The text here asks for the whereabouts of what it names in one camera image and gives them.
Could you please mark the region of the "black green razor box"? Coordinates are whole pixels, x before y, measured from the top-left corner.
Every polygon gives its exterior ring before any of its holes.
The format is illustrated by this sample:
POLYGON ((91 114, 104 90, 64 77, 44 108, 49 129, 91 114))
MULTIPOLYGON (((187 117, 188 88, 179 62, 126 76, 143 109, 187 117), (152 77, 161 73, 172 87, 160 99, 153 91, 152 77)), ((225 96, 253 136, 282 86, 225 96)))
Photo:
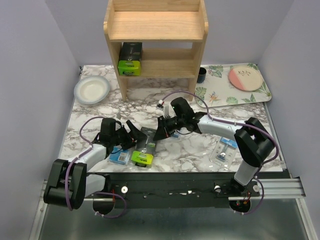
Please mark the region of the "black green razor box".
POLYGON ((146 135, 146 139, 136 143, 131 161, 138 167, 151 167, 157 146, 157 141, 153 140, 156 130, 142 126, 140 131, 146 135))
POLYGON ((140 76, 142 42, 124 42, 119 54, 118 72, 120 76, 140 76))

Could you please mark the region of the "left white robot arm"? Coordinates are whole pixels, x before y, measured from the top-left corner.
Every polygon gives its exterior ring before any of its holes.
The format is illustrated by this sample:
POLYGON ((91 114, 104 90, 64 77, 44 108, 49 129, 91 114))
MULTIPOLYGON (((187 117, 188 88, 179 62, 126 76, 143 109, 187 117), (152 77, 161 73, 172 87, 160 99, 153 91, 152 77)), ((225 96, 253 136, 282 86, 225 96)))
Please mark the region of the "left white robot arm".
POLYGON ((147 135, 138 130, 130 120, 129 129, 114 118, 101 118, 100 131, 93 140, 85 139, 89 144, 81 153, 69 159, 56 159, 47 179, 43 200, 46 204, 79 209, 85 197, 96 193, 104 198, 110 194, 111 185, 106 177, 89 174, 97 163, 114 154, 114 147, 128 150, 147 139, 147 135))

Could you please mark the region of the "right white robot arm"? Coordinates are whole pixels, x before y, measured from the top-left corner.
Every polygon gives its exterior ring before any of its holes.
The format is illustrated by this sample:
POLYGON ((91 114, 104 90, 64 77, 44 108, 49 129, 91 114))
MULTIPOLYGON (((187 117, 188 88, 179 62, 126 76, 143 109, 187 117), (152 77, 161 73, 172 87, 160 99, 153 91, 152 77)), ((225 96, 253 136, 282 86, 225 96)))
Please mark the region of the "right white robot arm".
POLYGON ((230 181, 230 191, 236 196, 247 192, 248 184, 273 149, 279 152, 275 140, 257 118, 241 122, 212 118, 206 112, 195 112, 183 97, 172 100, 170 104, 175 116, 157 118, 153 140, 167 139, 175 131, 186 128, 191 133, 216 135, 235 141, 242 157, 242 163, 230 181))

